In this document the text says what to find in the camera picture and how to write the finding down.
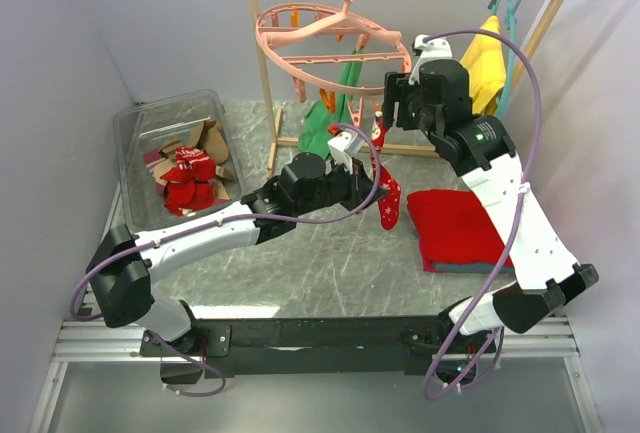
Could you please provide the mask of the brown sock pair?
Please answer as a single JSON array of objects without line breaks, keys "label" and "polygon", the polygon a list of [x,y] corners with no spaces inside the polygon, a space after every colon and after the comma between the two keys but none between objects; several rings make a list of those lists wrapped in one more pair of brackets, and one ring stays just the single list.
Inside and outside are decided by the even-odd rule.
[{"label": "brown sock pair", "polygon": [[179,139],[172,139],[165,145],[163,145],[158,153],[162,158],[169,159],[171,161],[176,160],[176,151],[183,146],[183,143]]}]

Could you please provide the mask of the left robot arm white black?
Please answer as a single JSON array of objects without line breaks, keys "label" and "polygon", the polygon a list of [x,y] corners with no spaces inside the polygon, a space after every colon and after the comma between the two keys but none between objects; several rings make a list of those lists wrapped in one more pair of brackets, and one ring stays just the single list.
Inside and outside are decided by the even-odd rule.
[{"label": "left robot arm white black", "polygon": [[165,230],[133,234],[111,228],[90,261],[86,278],[100,318],[109,328],[138,324],[159,334],[176,354],[193,352],[200,341],[190,308],[154,292],[158,280],[208,256],[278,238],[310,213],[342,205],[354,215],[384,197],[381,167],[367,175],[354,159],[326,163],[301,153],[280,174],[227,207]]}]

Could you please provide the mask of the red sock front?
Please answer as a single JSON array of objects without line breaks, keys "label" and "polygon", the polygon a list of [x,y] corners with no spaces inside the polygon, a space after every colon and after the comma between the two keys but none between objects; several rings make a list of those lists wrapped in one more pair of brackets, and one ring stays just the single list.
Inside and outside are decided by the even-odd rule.
[{"label": "red sock front", "polygon": [[165,203],[167,190],[165,188],[165,208],[175,216],[183,216],[186,210],[198,211],[209,208],[214,203],[214,193],[212,186],[207,182],[195,181],[196,192],[193,199],[184,207],[171,207]]}]

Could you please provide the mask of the red patterned sock pair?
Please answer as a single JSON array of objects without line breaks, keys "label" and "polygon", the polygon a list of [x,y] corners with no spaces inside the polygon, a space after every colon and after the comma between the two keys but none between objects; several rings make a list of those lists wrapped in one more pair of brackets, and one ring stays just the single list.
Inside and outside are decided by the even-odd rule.
[{"label": "red patterned sock pair", "polygon": [[177,181],[209,181],[216,176],[217,164],[204,151],[194,147],[176,150]]}]

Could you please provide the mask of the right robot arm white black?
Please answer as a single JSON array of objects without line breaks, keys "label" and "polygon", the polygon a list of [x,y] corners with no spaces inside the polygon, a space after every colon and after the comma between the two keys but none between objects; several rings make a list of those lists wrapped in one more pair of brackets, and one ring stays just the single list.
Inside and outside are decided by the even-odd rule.
[{"label": "right robot arm white black", "polygon": [[447,309],[450,320],[438,330],[444,348],[460,352],[474,334],[499,327],[525,333],[598,282],[595,266],[579,262],[552,227],[502,122],[473,112],[459,62],[428,61],[417,79],[386,74],[382,115],[387,127],[426,134],[479,200],[514,267],[511,284]]}]

